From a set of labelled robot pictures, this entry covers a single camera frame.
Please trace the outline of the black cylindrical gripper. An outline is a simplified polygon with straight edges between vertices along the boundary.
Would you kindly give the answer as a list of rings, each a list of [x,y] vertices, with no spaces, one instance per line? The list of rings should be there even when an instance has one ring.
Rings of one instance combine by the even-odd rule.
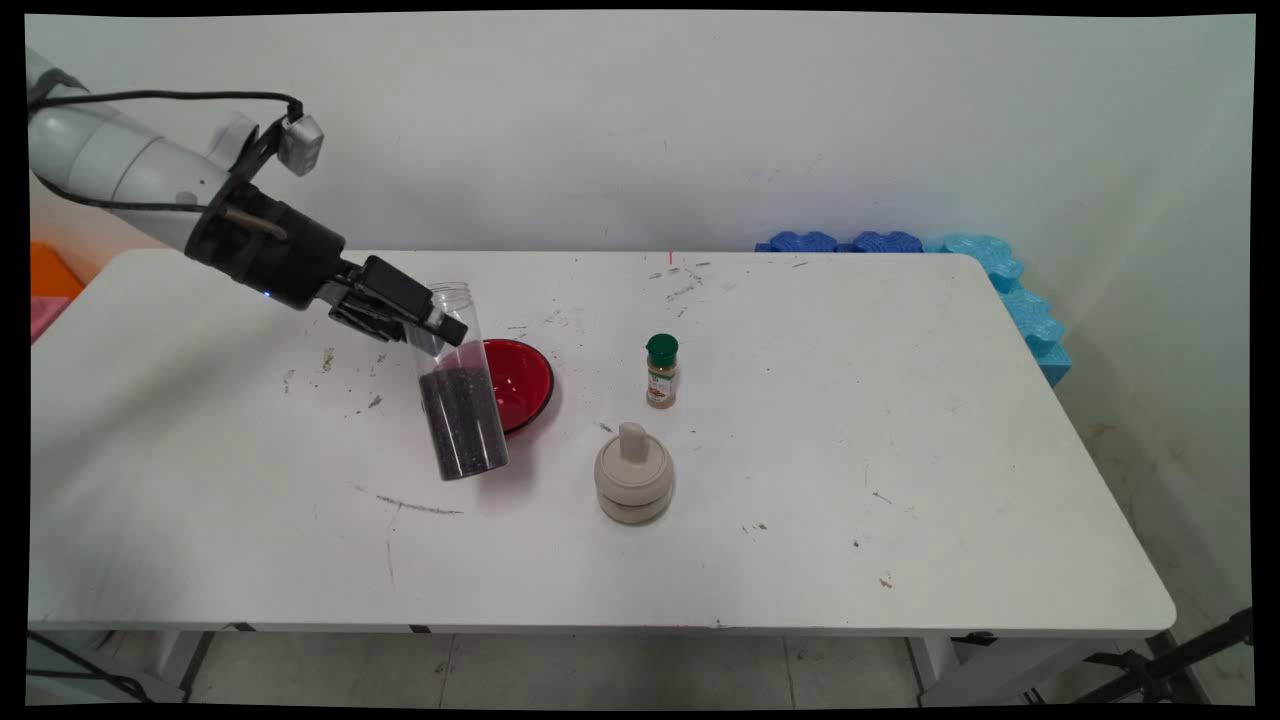
[[[349,263],[344,249],[334,231],[250,181],[230,178],[197,220],[186,256],[298,311],[346,277],[346,293],[332,302],[330,319],[426,354],[463,343],[468,325],[438,305],[425,284],[378,256]]]

